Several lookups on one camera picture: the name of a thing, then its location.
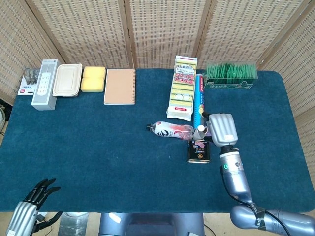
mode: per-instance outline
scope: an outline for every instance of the green item box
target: green item box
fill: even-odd
[[[250,89],[258,79],[254,62],[211,62],[204,73],[204,88]]]

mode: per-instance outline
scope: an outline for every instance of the sponge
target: sponge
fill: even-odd
[[[83,78],[103,78],[105,79],[105,67],[86,66],[83,71]]]
[[[103,92],[104,79],[103,78],[83,78],[81,83],[82,92]]]

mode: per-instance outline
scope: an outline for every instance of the wicker room divider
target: wicker room divider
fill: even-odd
[[[2,0],[0,98],[45,58],[172,68],[175,55],[255,61],[285,82],[315,183],[315,0]]]

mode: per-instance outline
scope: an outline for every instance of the food container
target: food container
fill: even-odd
[[[79,93],[82,64],[62,64],[56,72],[53,89],[55,97],[76,97]]]

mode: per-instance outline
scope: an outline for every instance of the floor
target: floor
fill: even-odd
[[[2,132],[5,133],[7,123],[5,124]],[[3,135],[0,135],[0,146],[3,140]],[[55,213],[49,212],[46,215],[46,220],[54,216]],[[315,211],[310,212],[309,215],[315,217]],[[0,213],[0,235],[4,235],[6,228],[10,222],[12,212]],[[86,236],[98,236],[100,221],[100,213],[89,213]],[[258,230],[241,230],[236,228],[229,217],[228,213],[206,213],[204,214],[204,223],[209,226],[217,236],[270,236],[275,235],[268,232]],[[48,227],[34,236],[58,236],[60,221],[57,221],[52,228]],[[206,236],[213,236],[207,228],[205,228]]]

